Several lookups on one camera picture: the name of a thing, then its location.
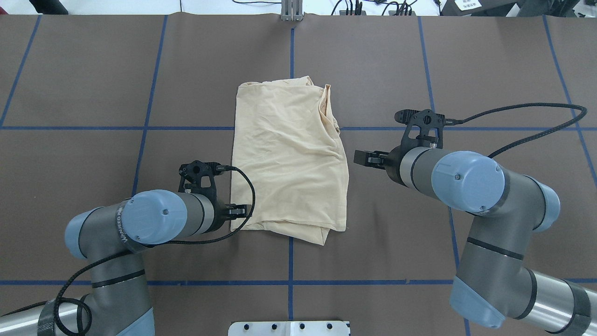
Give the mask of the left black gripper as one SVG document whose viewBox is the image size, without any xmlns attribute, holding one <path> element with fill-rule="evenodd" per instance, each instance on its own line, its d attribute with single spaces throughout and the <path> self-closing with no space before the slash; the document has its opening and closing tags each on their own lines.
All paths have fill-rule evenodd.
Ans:
<svg viewBox="0 0 597 336">
<path fill-rule="evenodd" d="M 247 218 L 250 215 L 249 204 L 225 204 L 222 200 L 216 200 L 213 208 L 215 215 L 211 232 L 219 230 L 230 219 Z"/>
</svg>

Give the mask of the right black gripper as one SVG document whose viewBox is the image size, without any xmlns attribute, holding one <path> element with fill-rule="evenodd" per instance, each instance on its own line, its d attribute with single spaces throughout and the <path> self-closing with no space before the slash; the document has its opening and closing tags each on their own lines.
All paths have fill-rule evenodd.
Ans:
<svg viewBox="0 0 597 336">
<path fill-rule="evenodd" d="M 395 147 L 388 153 L 384 151 L 354 151 L 354 164 L 365 167 L 384 167 L 388 177 L 400 185 L 404 185 L 400 176 L 402 159 L 401 146 Z"/>
</svg>

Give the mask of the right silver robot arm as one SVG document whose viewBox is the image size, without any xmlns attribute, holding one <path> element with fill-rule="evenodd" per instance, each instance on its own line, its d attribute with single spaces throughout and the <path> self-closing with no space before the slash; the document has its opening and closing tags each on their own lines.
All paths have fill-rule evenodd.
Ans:
<svg viewBox="0 0 597 336">
<path fill-rule="evenodd" d="M 459 315 L 490 329 L 511 318 L 555 336 L 596 334 L 595 291 L 524 266 L 532 235 L 559 217 L 553 189 L 472 151 L 357 150 L 354 162 L 473 215 L 450 295 Z"/>
</svg>

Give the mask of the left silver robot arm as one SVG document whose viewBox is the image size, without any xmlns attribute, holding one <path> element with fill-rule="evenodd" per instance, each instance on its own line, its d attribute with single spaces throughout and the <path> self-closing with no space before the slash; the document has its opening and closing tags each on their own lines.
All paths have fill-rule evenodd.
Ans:
<svg viewBox="0 0 597 336">
<path fill-rule="evenodd" d="M 64 240 L 88 265 L 54 299 L 1 317 L 3 336 L 153 336 L 155 317 L 142 253 L 252 216 L 254 204 L 151 190 L 74 217 Z"/>
</svg>

